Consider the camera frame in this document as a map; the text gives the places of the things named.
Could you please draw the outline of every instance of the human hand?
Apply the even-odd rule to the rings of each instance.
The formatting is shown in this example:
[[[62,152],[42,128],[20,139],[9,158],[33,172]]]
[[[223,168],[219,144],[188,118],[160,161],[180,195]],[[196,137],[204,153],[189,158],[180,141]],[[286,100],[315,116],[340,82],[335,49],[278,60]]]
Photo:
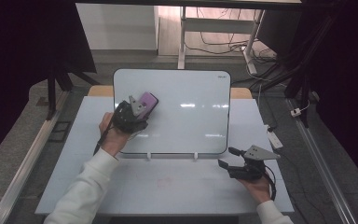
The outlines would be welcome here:
[[[257,204],[271,200],[269,195],[269,182],[264,176],[257,180],[238,179],[238,181],[240,181],[249,190]]]
[[[103,134],[103,132],[108,127],[112,117],[113,113],[107,112],[103,115],[103,120],[101,121],[99,126],[101,134]],[[124,146],[126,146],[126,143],[130,136],[131,135],[129,133],[124,133],[117,128],[112,128],[107,133],[107,136],[104,139],[101,148],[107,153],[109,153],[111,156],[115,157],[116,154],[118,154],[118,152],[123,149]]]

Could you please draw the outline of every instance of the white table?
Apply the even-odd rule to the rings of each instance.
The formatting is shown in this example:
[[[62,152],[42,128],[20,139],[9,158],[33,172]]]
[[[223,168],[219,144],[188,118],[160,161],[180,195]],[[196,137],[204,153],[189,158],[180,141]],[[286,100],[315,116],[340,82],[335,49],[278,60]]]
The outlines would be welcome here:
[[[85,97],[62,154],[37,206],[37,214],[49,214],[81,165],[92,157],[99,139],[98,124],[113,109],[112,97]],[[271,150],[255,100],[231,100],[228,145],[247,149],[257,145]],[[247,190],[229,178],[217,159],[243,165],[229,154],[191,158],[129,159],[119,156],[110,190],[98,211],[108,216],[241,215],[255,212]],[[282,212],[294,212],[276,161],[266,161],[277,178],[275,203]]]

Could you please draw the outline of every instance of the white sleeve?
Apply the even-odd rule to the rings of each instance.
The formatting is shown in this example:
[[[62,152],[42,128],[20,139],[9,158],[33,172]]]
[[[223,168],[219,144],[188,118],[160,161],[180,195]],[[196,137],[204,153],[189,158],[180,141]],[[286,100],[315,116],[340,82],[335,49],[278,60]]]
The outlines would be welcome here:
[[[290,217],[284,216],[273,201],[261,203],[256,210],[263,224],[293,224]]]
[[[103,200],[110,182],[110,175],[118,160],[104,150],[83,165],[83,171],[57,202],[45,223],[91,223]]]

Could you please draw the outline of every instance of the white wall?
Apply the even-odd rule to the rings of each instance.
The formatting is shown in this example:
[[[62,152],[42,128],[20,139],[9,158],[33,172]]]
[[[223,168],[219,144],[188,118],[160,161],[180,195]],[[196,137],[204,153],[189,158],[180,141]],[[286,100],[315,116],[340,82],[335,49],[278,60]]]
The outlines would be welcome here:
[[[90,49],[157,49],[158,7],[76,4]]]

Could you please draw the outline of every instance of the black curtain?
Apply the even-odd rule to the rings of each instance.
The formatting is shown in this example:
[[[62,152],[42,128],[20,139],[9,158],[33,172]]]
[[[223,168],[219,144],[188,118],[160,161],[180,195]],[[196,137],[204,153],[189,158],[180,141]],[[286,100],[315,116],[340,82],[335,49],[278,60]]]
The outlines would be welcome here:
[[[311,70],[311,88],[321,98],[317,111],[358,167],[358,0],[339,12]]]
[[[64,63],[95,72],[74,3],[0,0],[0,143],[27,104],[30,88],[53,68],[65,69]]]

